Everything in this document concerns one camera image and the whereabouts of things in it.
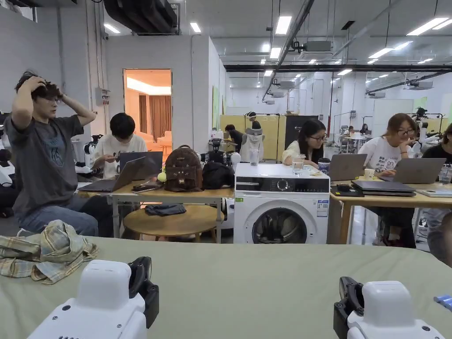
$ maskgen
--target doorway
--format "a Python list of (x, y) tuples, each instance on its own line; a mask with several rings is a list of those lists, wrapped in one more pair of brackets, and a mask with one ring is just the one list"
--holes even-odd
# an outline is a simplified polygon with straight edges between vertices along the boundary
[(124, 69), (124, 110), (135, 121), (135, 134), (148, 151), (162, 151), (165, 161), (173, 149), (171, 70)]

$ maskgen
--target green tablecloth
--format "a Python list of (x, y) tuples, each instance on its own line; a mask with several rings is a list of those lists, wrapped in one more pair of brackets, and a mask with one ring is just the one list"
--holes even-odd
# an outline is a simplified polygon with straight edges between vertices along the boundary
[[(399, 280), (417, 315), (443, 336), (452, 312), (433, 297), (452, 293), (452, 269), (430, 254), (353, 245), (216, 245), (92, 238), (98, 259), (152, 257), (160, 314), (152, 339), (336, 338), (333, 303), (340, 276)], [(80, 268), (47, 286), (0, 277), (0, 338), (24, 339), (76, 295)]]

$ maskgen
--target backpack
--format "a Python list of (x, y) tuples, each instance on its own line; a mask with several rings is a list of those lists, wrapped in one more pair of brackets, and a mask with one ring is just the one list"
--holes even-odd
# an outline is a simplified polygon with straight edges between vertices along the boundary
[(234, 170), (226, 165), (210, 161), (202, 169), (202, 188), (220, 189), (234, 186)]
[(165, 162), (165, 189), (171, 192), (201, 192), (202, 168), (198, 154), (190, 146), (182, 145)]

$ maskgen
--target gray t-shirt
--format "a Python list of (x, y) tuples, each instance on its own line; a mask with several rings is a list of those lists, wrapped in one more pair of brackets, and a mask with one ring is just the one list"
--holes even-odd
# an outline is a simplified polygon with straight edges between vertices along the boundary
[(54, 118), (49, 123), (32, 119), (23, 131), (16, 129), (9, 116), (5, 131), (20, 190), (13, 207), (15, 216), (24, 217), (46, 205), (65, 204), (77, 189), (71, 137), (83, 134), (78, 116)]

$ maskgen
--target laptop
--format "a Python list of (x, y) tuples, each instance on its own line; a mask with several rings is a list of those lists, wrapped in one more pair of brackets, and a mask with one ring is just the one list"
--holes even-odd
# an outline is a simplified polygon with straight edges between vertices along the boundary
[(329, 176), (331, 181), (355, 180), (364, 174), (367, 154), (335, 154), (331, 157)]
[(359, 189), (364, 195), (386, 195), (395, 197), (413, 197), (415, 189), (398, 182), (389, 181), (352, 181), (352, 186)]
[(145, 158), (129, 161), (124, 166), (124, 170), (119, 174), (117, 179), (102, 179), (92, 184), (79, 188), (84, 192), (106, 192), (111, 193), (130, 184), (137, 174), (140, 167), (143, 166)]
[(417, 189), (416, 192), (431, 198), (452, 198), (451, 188)]
[(402, 159), (395, 166), (397, 173), (393, 177), (380, 179), (404, 184), (433, 184), (445, 162), (445, 158)]
[(163, 152), (125, 152), (119, 153), (119, 173), (122, 172), (127, 162), (140, 158), (146, 158), (146, 160), (133, 180), (149, 179), (162, 171)]

